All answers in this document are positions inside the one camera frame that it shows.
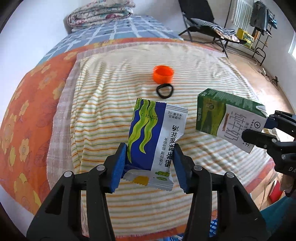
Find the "blue snack packet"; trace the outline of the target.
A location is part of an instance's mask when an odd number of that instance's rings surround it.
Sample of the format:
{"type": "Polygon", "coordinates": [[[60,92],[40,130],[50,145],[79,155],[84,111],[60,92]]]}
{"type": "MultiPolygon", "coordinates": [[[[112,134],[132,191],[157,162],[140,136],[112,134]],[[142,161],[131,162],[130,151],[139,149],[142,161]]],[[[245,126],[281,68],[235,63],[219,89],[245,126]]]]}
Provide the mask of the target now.
{"type": "Polygon", "coordinates": [[[171,191],[170,171],[176,141],[185,132],[188,109],[165,102],[137,99],[128,135],[123,179],[171,191]]]}

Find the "green milk carton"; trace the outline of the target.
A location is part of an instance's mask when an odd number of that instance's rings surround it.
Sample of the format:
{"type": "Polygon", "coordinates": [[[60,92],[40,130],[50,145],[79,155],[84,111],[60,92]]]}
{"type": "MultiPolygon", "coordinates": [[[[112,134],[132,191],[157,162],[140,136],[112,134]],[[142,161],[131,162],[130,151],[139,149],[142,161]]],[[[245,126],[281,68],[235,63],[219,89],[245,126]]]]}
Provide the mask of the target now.
{"type": "Polygon", "coordinates": [[[227,140],[247,153],[254,145],[243,141],[243,131],[261,132],[266,120],[265,106],[250,99],[210,88],[198,95],[196,130],[227,140]]]}

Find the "orange bottle cap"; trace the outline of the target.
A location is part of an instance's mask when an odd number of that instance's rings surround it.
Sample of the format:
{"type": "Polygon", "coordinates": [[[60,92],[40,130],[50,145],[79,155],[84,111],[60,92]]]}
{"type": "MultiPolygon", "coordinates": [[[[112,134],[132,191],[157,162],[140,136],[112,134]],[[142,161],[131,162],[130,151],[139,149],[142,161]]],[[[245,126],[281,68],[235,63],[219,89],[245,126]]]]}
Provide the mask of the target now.
{"type": "Polygon", "coordinates": [[[157,84],[171,83],[174,76],[174,70],[169,66],[158,65],[154,67],[152,79],[157,84]]]}

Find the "striped yellow towel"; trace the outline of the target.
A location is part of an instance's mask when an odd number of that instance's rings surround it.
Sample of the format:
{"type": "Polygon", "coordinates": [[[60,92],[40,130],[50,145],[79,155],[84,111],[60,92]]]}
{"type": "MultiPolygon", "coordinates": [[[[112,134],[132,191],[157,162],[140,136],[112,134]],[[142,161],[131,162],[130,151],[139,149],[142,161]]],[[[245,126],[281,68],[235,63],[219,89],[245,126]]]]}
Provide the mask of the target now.
{"type": "Polygon", "coordinates": [[[173,148],[209,172],[233,172],[251,183],[269,161],[265,150],[241,143],[252,126],[209,101],[201,126],[198,96],[213,89],[257,101],[238,69],[217,52],[184,43],[120,44],[81,53],[70,66],[57,105],[47,156],[49,185],[67,170],[90,171],[126,143],[126,169],[107,196],[117,238],[145,238],[183,230],[192,196],[173,168],[173,148]]]}

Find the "blue plastic mesh basket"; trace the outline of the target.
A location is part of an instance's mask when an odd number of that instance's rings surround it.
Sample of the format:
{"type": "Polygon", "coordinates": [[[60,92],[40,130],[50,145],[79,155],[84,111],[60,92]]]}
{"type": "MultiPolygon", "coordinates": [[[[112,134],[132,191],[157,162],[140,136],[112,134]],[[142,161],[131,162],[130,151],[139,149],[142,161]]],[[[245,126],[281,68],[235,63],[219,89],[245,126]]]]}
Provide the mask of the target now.
{"type": "Polygon", "coordinates": [[[210,222],[209,237],[214,237],[217,234],[218,220],[213,219],[210,222]]]}

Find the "black clothes rack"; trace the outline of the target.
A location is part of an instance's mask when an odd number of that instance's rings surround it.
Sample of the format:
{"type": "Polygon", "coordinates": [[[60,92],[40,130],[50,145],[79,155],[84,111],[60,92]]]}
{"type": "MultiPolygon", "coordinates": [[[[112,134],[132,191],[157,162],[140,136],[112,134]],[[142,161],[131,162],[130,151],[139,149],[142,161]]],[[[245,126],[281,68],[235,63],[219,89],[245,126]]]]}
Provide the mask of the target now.
{"type": "MultiPolygon", "coordinates": [[[[230,6],[229,6],[229,11],[228,11],[231,14],[231,17],[230,18],[228,17],[226,20],[231,21],[233,8],[234,8],[234,1],[231,1],[230,6]]],[[[267,45],[268,40],[272,38],[271,30],[278,28],[278,23],[277,23],[277,21],[275,19],[275,14],[273,14],[273,12],[268,7],[267,7],[267,12],[268,12],[268,15],[267,15],[268,25],[267,25],[266,32],[264,33],[264,35],[259,30],[257,30],[257,28],[252,27],[250,25],[250,21],[249,21],[249,25],[248,25],[246,31],[252,37],[254,37],[254,42],[252,44],[251,49],[249,49],[249,48],[242,45],[243,47],[245,47],[248,50],[252,51],[252,54],[251,54],[252,59],[255,59],[255,60],[257,60],[258,58],[261,59],[259,61],[260,65],[262,65],[264,63],[265,59],[266,59],[265,50],[268,48],[268,45],[267,45]]]]}

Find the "yellow green crate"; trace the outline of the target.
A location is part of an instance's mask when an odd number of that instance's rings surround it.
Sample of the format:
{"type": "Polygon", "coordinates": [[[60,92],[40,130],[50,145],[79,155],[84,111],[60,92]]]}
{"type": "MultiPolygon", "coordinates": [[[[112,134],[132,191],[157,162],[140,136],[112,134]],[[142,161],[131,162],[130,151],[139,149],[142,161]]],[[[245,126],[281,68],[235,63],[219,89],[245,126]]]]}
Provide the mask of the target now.
{"type": "Polygon", "coordinates": [[[251,49],[254,42],[254,37],[252,37],[247,31],[239,28],[237,30],[236,36],[240,40],[240,44],[251,49]]]}

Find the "orange floral bed sheet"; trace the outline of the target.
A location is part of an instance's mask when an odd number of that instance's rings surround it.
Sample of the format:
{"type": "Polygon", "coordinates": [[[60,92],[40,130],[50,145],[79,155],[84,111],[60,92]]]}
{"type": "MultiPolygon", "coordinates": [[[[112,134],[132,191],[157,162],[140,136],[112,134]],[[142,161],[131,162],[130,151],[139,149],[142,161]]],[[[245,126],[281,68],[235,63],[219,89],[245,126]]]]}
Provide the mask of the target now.
{"type": "Polygon", "coordinates": [[[22,79],[1,124],[1,187],[16,226],[35,215],[60,176],[84,173],[126,142],[138,98],[158,101],[153,68],[174,69],[168,99],[188,109],[179,145],[208,171],[233,172],[252,192],[273,172],[265,150],[246,153],[195,129],[197,97],[207,88],[257,101],[249,82],[218,51],[187,41],[127,38],[76,48],[37,65],[22,79]]]}

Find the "striped cloth on chair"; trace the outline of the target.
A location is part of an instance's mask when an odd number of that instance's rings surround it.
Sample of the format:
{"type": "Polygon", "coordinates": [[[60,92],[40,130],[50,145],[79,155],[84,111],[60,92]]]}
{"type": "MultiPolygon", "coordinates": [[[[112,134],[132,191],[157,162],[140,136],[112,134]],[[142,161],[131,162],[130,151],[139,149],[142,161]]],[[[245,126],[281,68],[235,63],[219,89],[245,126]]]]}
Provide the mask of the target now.
{"type": "Polygon", "coordinates": [[[188,24],[190,24],[192,27],[197,27],[200,30],[212,30],[215,33],[217,33],[221,37],[232,37],[235,36],[236,32],[234,29],[227,29],[224,27],[221,27],[220,25],[216,23],[212,23],[209,21],[201,20],[201,19],[189,19],[187,20],[188,24]]]}

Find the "dark hanging jacket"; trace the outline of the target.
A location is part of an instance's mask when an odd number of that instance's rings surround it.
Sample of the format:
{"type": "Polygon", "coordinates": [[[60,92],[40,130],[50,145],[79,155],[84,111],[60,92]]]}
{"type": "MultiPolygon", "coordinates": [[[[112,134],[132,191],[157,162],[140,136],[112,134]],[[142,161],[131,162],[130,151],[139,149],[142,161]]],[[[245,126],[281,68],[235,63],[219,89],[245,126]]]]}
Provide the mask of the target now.
{"type": "Polygon", "coordinates": [[[267,19],[267,7],[261,1],[256,1],[253,3],[252,14],[250,18],[250,25],[257,28],[263,35],[266,32],[268,25],[267,19]]]}

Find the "striped hanging towel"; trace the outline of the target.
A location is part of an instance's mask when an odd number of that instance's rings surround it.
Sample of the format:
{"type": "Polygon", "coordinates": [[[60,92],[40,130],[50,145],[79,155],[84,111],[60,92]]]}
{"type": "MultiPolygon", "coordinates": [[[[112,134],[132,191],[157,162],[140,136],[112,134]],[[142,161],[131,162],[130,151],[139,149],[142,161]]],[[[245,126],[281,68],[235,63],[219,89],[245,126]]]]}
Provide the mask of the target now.
{"type": "Polygon", "coordinates": [[[231,21],[233,25],[246,31],[253,10],[253,0],[236,0],[231,21]]]}

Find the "black folding chair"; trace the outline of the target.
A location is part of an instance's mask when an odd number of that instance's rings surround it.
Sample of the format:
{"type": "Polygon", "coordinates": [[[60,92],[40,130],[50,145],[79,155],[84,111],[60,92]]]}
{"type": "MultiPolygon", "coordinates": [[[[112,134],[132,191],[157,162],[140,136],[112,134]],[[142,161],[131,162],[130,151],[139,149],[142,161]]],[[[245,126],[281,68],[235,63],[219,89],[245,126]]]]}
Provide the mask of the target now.
{"type": "Polygon", "coordinates": [[[229,42],[235,44],[245,44],[246,41],[239,39],[233,29],[227,29],[214,22],[212,10],[207,1],[178,0],[185,30],[179,33],[179,36],[187,33],[190,41],[193,42],[191,33],[197,32],[213,38],[207,44],[218,44],[223,52],[229,42]]]}

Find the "blue checked bed sheet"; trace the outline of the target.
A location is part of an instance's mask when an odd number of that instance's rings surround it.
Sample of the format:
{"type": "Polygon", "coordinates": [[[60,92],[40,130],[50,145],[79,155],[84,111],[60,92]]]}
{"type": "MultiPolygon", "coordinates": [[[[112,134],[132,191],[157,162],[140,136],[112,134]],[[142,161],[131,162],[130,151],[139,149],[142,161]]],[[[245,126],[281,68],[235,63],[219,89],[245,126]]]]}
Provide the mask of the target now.
{"type": "Polygon", "coordinates": [[[131,16],[123,20],[111,21],[70,33],[53,47],[40,60],[39,64],[79,47],[126,38],[182,39],[177,33],[165,27],[152,16],[131,16]]]}

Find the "folded floral quilt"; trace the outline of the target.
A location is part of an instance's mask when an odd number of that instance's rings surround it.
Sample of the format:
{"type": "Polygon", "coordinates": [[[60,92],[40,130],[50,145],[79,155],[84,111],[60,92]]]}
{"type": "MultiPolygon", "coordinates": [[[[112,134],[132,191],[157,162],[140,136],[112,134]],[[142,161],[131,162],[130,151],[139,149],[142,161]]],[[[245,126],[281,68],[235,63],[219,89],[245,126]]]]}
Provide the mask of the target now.
{"type": "Polygon", "coordinates": [[[67,25],[83,29],[99,24],[129,18],[133,15],[134,1],[94,1],[75,9],[67,16],[67,25]]]}

